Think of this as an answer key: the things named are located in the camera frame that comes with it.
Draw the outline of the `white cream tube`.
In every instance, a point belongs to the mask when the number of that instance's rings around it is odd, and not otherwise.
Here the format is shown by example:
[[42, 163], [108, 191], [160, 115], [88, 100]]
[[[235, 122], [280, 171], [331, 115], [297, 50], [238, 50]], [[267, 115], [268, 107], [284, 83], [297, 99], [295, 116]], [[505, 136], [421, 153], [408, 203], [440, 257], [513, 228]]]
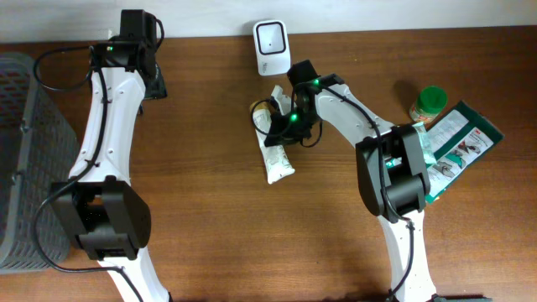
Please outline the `white cream tube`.
[[[262, 132], [267, 133], [271, 126], [270, 110], [266, 102], [260, 103], [256, 107], [255, 102], [250, 106], [250, 112], [253, 115], [253, 124]], [[284, 147], [276, 145], [266, 147], [264, 142], [266, 135], [255, 130], [259, 149], [263, 156], [263, 162], [266, 169], [267, 181], [271, 185], [286, 176], [295, 172], [295, 169], [289, 162]]]

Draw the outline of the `light teal wipes pack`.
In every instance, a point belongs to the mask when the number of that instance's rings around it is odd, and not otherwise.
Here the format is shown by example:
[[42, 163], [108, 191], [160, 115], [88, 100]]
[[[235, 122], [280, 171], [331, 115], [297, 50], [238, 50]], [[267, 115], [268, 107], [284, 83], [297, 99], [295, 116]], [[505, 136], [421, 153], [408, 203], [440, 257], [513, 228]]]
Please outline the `light teal wipes pack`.
[[[433, 148], [432, 148], [432, 142], [430, 141], [428, 137], [427, 131], [425, 129], [425, 124], [423, 122], [416, 122], [413, 124], [413, 128], [418, 133], [420, 147], [423, 152], [425, 164], [426, 165], [437, 164], [437, 160], [435, 158]], [[402, 163], [401, 157], [392, 157], [385, 161], [385, 165], [388, 169], [394, 168], [401, 163]]]

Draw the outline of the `green lid jar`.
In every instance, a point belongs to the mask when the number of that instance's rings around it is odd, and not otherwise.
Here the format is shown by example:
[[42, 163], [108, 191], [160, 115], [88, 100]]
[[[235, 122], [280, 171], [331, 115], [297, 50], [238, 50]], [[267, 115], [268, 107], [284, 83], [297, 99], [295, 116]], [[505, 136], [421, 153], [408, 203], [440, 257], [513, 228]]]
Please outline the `green lid jar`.
[[432, 122], [446, 107], [447, 102], [447, 94], [442, 88], [427, 86], [409, 109], [409, 116], [415, 122]]

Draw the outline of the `green 3M gloves package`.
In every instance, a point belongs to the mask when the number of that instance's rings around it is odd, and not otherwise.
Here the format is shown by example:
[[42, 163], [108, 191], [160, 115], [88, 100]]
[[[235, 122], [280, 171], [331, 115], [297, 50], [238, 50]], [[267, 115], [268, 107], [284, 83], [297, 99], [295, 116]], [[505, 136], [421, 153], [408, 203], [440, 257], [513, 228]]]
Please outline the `green 3M gloves package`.
[[436, 159], [427, 168], [430, 192], [425, 200], [430, 204], [504, 138], [496, 126], [464, 101], [442, 116], [427, 131], [427, 136]]

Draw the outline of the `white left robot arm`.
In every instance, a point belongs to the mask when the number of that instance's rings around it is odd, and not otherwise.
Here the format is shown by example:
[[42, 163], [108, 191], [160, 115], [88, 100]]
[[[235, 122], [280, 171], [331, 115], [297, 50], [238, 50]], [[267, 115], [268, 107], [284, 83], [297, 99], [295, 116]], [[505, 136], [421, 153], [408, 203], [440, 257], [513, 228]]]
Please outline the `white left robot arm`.
[[91, 110], [81, 151], [51, 205], [71, 244], [98, 262], [126, 301], [170, 301], [149, 256], [149, 206], [131, 186], [135, 120], [145, 99], [167, 96], [156, 54], [164, 27], [142, 9], [124, 9], [118, 35], [89, 47]]

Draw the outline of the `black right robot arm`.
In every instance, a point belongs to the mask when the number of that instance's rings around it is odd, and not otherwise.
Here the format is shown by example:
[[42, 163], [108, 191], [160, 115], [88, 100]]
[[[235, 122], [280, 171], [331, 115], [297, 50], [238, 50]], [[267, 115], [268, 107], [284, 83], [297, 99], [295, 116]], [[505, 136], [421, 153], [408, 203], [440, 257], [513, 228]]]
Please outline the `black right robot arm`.
[[425, 250], [425, 197], [430, 192], [420, 137], [364, 106], [336, 74], [319, 75], [309, 60], [286, 73], [290, 96], [274, 91], [263, 146], [303, 143], [314, 125], [330, 123], [355, 149], [361, 200], [378, 218], [391, 265], [389, 301], [433, 301], [436, 287]]

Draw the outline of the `white barcode scanner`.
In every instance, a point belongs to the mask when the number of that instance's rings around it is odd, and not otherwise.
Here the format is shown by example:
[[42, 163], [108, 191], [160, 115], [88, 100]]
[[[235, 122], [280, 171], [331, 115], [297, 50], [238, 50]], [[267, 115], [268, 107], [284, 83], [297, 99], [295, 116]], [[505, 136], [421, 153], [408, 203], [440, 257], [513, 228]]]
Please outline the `white barcode scanner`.
[[253, 25], [253, 38], [261, 76], [285, 74], [291, 65], [287, 28], [281, 20], [264, 20]]

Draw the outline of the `grey plastic mesh basket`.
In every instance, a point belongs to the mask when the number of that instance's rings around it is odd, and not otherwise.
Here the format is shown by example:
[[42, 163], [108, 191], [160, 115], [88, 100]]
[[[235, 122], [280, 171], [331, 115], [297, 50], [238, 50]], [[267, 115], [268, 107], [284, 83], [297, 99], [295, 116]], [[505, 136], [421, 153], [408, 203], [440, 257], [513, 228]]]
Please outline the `grey plastic mesh basket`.
[[1, 272], [46, 269], [31, 222], [51, 184], [67, 179], [76, 133], [33, 74], [33, 59], [1, 55]]

